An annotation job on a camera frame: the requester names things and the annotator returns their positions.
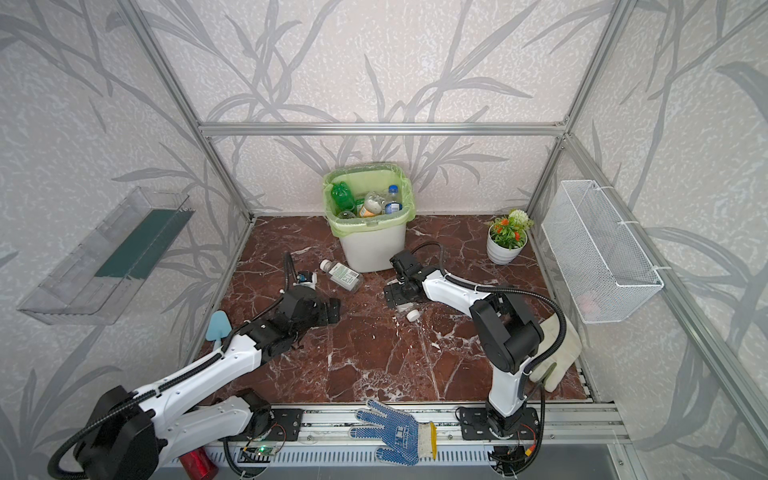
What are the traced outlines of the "clear bottle green label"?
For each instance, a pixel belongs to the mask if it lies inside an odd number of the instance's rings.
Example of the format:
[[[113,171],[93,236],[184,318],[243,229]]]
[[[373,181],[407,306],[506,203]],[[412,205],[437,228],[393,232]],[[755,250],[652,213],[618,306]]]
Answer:
[[[341,262],[324,259],[320,263],[320,269],[332,282],[349,292],[357,291],[363,284],[362,275]]]

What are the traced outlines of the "clear bottle pink label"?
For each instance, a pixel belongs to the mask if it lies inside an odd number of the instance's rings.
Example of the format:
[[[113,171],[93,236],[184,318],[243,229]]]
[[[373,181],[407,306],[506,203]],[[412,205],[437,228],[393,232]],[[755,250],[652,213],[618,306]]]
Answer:
[[[396,310],[399,314],[404,315],[411,323],[414,323],[421,318],[421,313],[418,310],[417,305],[413,302],[398,305]]]

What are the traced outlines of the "small bottle blue label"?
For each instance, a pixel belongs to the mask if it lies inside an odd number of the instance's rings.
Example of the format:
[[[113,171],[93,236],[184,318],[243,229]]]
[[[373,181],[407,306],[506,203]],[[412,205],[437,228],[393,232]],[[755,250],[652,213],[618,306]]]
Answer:
[[[398,185],[390,185],[384,201],[384,213],[395,214],[403,209],[401,192]]]

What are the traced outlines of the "clear bottle orange label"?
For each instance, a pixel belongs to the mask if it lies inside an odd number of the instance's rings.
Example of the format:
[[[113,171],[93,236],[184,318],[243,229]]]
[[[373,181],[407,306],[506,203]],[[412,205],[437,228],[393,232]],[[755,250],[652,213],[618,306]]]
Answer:
[[[358,216],[361,218],[370,218],[384,214],[385,201],[385,197],[378,192],[369,192],[359,205]]]

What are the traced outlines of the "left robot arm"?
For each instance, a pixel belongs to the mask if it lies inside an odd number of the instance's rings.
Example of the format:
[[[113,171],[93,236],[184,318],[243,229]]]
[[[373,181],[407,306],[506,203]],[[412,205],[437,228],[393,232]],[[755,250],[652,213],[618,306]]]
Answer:
[[[279,355],[311,329],[335,325],[341,301],[312,287],[288,288],[211,353],[158,381],[103,394],[85,427],[52,455],[53,479],[148,479],[168,461],[243,433],[267,406],[251,391],[207,407],[201,401]]]

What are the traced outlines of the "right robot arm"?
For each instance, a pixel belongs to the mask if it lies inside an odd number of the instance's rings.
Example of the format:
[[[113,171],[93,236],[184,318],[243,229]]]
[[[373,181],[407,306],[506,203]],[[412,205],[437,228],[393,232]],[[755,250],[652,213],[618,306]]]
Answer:
[[[568,332],[567,318],[553,300],[510,286],[485,285],[459,278],[444,265],[444,248],[424,242],[390,258],[397,280],[384,288],[390,308],[427,301],[447,305],[471,318],[483,352],[493,367],[486,401],[490,431],[508,438],[522,423],[527,396],[524,387],[533,370],[552,357]],[[534,318],[525,299],[536,299],[554,313],[558,329],[545,350],[543,323]]]

